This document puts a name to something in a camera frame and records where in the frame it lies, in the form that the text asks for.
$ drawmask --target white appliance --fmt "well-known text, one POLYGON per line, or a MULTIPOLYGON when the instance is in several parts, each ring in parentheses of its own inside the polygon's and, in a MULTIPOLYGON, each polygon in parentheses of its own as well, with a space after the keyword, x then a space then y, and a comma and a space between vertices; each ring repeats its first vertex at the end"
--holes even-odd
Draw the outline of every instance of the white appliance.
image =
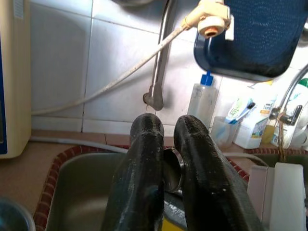
POLYGON ((28 0, 0 0, 0 53, 0 158, 12 158, 31 135, 28 0))

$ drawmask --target countertop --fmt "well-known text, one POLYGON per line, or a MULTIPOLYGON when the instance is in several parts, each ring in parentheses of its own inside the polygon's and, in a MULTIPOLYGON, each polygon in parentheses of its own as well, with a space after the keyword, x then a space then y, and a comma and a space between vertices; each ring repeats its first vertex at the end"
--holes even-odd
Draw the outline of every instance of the countertop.
POLYGON ((0 196, 20 203, 34 214, 54 157, 73 146, 29 142, 19 157, 0 160, 0 196))

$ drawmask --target white tile wall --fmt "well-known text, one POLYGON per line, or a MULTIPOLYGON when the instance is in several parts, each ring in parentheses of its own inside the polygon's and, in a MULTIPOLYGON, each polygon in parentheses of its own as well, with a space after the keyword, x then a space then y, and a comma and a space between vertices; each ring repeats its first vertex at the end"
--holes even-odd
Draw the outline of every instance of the white tile wall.
MULTIPOLYGON (((165 1, 122 8, 111 0, 31 0, 32 107, 62 105, 93 93, 146 55, 157 44, 165 1)), ((178 0, 174 27, 199 0, 178 0)), ((165 107, 156 112, 142 101, 151 84, 153 60, 99 98, 46 116, 34 116, 33 128, 129 134, 131 122, 144 112, 156 113, 172 136, 179 116, 187 113, 191 91, 202 69, 193 57, 196 29, 174 40, 163 83, 165 107)), ((290 68, 274 80, 284 94, 306 64, 308 46, 298 47, 290 68)), ((215 77, 219 89, 214 114, 225 116, 250 81, 215 77)))
MULTIPOLYGON (((90 18, 31 4, 32 110, 82 98, 90 18)), ((83 105, 49 116, 82 118, 83 105)))

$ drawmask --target white hose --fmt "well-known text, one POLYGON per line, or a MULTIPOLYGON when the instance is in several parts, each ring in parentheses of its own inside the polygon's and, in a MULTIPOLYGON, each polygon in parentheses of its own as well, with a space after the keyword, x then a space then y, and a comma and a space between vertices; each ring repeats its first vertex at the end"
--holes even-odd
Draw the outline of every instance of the white hose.
POLYGON ((257 160, 264 164, 264 166, 269 166, 267 163, 264 162, 264 160, 260 159, 259 157, 252 155, 252 154, 247 154, 247 153, 223 153, 225 157, 245 157, 248 159, 252 160, 257 160))
POLYGON ((170 35, 168 35, 161 43, 159 43, 155 50, 148 55, 147 57, 141 59, 136 65, 134 65, 130 70, 124 72, 118 79, 116 79, 115 81, 112 81, 110 83, 108 83, 105 87, 99 89, 97 92, 93 93, 92 95, 76 100, 74 102, 62 105, 62 106, 58 106, 58 107, 53 107, 53 108, 47 108, 47 109, 41 109, 41 110, 37 110, 37 111, 33 111, 32 115, 33 116, 38 116, 38 115, 43 115, 43 114, 48 114, 48 113, 53 113, 53 112, 58 112, 58 111, 62 111, 65 110, 67 108, 71 108, 77 105, 80 105, 82 103, 86 103, 96 97, 98 97, 99 95, 103 94, 104 92, 108 91, 109 89, 113 88, 115 85, 119 84, 120 82, 122 82, 124 79, 126 79, 127 77, 129 77, 131 74, 133 74, 134 72, 136 72, 139 68, 141 68, 143 65, 145 65, 150 59, 152 59, 159 51, 161 51, 168 43, 170 43, 173 39, 175 39, 176 36, 178 36, 180 33, 182 33, 184 30, 183 27, 178 27, 176 28, 173 32, 171 32, 170 35))
POLYGON ((62 138, 53 138, 53 137, 38 137, 31 136, 30 141, 32 142, 47 142, 47 143, 63 143, 63 144, 75 144, 75 145, 86 145, 95 148, 103 148, 109 151, 113 151, 116 153, 127 153, 128 149, 118 148, 107 144, 91 142, 91 141, 80 141, 80 140, 72 140, 72 139, 62 139, 62 138))

